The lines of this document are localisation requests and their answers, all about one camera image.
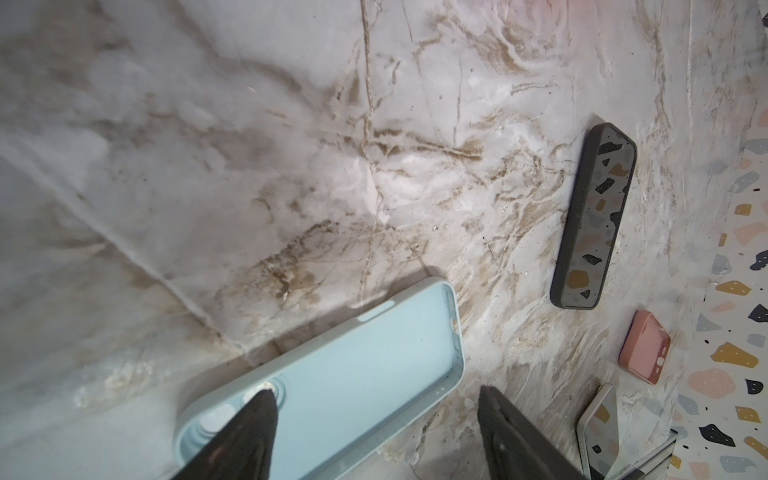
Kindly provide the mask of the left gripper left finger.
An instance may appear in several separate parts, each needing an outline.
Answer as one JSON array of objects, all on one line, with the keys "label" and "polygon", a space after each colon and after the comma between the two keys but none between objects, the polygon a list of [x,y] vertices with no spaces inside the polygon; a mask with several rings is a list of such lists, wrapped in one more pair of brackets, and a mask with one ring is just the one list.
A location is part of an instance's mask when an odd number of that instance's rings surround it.
[{"label": "left gripper left finger", "polygon": [[274,393],[258,392],[173,479],[268,479],[277,424]]}]

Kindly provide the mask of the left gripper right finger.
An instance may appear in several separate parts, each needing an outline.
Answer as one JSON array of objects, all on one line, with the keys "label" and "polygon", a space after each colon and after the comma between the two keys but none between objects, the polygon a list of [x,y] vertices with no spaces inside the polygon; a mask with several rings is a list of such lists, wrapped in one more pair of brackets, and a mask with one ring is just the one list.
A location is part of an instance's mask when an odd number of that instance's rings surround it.
[{"label": "left gripper right finger", "polygon": [[478,422],[492,479],[585,479],[493,386],[480,387]]}]

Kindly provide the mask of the light blue phone case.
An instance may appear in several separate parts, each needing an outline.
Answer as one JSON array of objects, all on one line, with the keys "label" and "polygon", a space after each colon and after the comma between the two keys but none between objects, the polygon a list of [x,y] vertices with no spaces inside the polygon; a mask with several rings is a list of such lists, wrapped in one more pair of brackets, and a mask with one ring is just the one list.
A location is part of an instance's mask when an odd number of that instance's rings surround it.
[{"label": "light blue phone case", "polygon": [[453,286],[430,277],[207,393],[173,440],[188,465],[258,393],[276,397],[273,479],[338,479],[438,404],[465,368]]}]

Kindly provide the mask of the black phone case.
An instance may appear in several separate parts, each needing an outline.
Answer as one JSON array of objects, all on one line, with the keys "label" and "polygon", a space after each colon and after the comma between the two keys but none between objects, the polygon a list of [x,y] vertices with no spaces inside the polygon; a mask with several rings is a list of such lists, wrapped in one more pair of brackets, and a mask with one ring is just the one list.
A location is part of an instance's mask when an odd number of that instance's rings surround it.
[{"label": "black phone case", "polygon": [[598,305],[636,162],[635,142],[615,125],[601,123],[587,133],[550,289],[555,306]]}]

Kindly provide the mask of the pink phone case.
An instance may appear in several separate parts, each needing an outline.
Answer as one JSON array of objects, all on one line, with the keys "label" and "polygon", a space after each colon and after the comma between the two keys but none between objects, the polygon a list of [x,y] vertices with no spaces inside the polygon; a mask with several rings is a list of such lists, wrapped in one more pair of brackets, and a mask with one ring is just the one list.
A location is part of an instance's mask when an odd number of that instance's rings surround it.
[{"label": "pink phone case", "polygon": [[619,354],[621,368],[656,385],[670,349],[671,337],[647,310],[637,310]]}]

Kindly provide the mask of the black smartphone right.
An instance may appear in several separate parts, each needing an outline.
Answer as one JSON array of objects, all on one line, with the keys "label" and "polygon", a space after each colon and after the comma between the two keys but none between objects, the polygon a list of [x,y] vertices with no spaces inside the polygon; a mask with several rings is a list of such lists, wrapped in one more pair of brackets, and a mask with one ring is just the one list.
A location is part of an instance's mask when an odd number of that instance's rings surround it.
[{"label": "black smartphone right", "polygon": [[599,387],[576,425],[583,474],[587,479],[605,479],[620,452],[616,389]]}]

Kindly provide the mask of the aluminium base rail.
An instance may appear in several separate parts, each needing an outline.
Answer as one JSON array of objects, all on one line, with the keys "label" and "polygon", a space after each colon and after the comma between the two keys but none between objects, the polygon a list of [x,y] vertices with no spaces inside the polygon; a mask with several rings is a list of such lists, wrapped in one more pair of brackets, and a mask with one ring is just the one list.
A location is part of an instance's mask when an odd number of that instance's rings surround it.
[{"label": "aluminium base rail", "polygon": [[620,476],[620,480],[649,480],[665,479],[666,471],[671,463],[674,447],[679,434],[670,431],[670,436],[651,453],[628,467]]}]

